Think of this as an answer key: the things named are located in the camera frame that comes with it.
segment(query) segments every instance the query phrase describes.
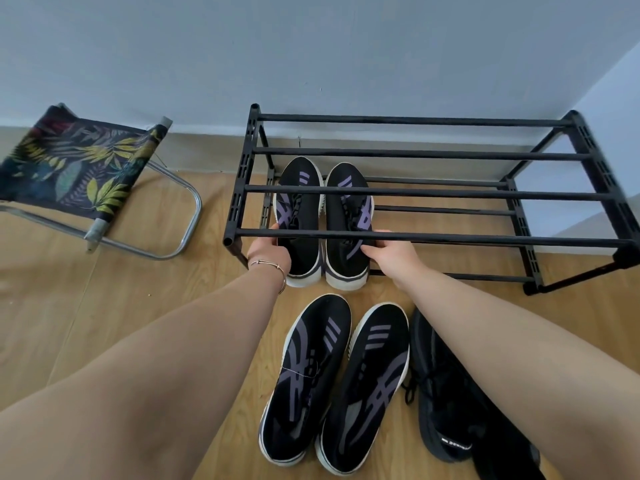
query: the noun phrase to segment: bracelet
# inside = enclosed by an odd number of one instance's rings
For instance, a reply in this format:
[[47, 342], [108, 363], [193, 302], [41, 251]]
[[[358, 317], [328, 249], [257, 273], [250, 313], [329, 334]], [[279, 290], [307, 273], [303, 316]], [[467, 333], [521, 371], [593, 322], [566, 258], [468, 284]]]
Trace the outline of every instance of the bracelet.
[[249, 267], [253, 266], [254, 264], [270, 264], [271, 266], [277, 267], [280, 270], [280, 272], [282, 273], [282, 288], [278, 292], [278, 294], [281, 294], [284, 291], [284, 288], [286, 288], [287, 286], [287, 275], [285, 274], [284, 269], [281, 268], [280, 265], [277, 263], [274, 263], [271, 261], [264, 261], [262, 259], [256, 259], [249, 265]]

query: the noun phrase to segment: person's left arm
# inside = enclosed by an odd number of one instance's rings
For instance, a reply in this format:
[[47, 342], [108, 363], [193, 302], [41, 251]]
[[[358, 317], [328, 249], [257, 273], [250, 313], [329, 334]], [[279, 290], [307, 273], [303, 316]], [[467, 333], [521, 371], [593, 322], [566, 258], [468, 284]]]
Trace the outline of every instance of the person's left arm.
[[[249, 262], [289, 272], [258, 238]], [[283, 283], [256, 264], [0, 413], [0, 479], [190, 479], [233, 404]]]

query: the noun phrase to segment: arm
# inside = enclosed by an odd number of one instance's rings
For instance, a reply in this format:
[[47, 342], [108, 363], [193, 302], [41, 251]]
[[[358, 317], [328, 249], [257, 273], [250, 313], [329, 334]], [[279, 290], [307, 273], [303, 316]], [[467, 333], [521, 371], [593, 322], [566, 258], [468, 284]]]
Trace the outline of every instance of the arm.
[[363, 246], [489, 398], [567, 478], [640, 477], [640, 376], [557, 325], [420, 262]]
[[[250, 263], [288, 252], [256, 239]], [[190, 479], [242, 386], [282, 273], [252, 266], [0, 413], [1, 478]]]

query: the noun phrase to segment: pair of shoes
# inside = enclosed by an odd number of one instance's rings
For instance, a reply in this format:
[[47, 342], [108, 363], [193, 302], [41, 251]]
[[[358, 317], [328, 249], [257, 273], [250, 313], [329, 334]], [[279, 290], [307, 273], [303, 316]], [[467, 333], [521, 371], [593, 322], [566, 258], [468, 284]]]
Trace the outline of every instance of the pair of shoes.
[[[260, 450], [270, 462], [295, 465], [315, 437], [331, 473], [348, 475], [364, 463], [409, 368], [409, 324], [400, 306], [380, 303], [349, 340], [350, 332], [351, 310], [336, 294], [316, 298], [293, 323], [260, 420]], [[347, 347], [346, 371], [330, 397]]]
[[[282, 172], [280, 185], [300, 187], [368, 187], [354, 165], [336, 165], [326, 182], [318, 167], [306, 157], [290, 161]], [[318, 230], [320, 214], [326, 209], [327, 230], [371, 230], [373, 197], [368, 195], [286, 194], [273, 196], [273, 209], [280, 229]], [[326, 242], [326, 281], [333, 288], [352, 291], [364, 286], [369, 277], [369, 258], [360, 250], [362, 239], [328, 239]], [[320, 280], [324, 250], [319, 239], [297, 237], [279, 239], [291, 256], [287, 284], [312, 285]]]
[[416, 308], [410, 327], [412, 378], [418, 389], [420, 435], [437, 459], [473, 458], [482, 480], [543, 479], [540, 453], [489, 400]]

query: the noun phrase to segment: person's left hand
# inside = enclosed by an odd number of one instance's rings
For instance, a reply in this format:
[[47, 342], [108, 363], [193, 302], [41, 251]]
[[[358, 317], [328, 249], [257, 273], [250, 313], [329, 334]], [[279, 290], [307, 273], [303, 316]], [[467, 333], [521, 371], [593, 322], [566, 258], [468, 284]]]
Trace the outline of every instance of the person's left hand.
[[[278, 223], [270, 228], [277, 229]], [[249, 265], [256, 259], [276, 263], [282, 268], [284, 274], [288, 274], [291, 270], [289, 251], [282, 246], [277, 246], [275, 237], [256, 237], [251, 246], [249, 246], [247, 259], [249, 260]]]

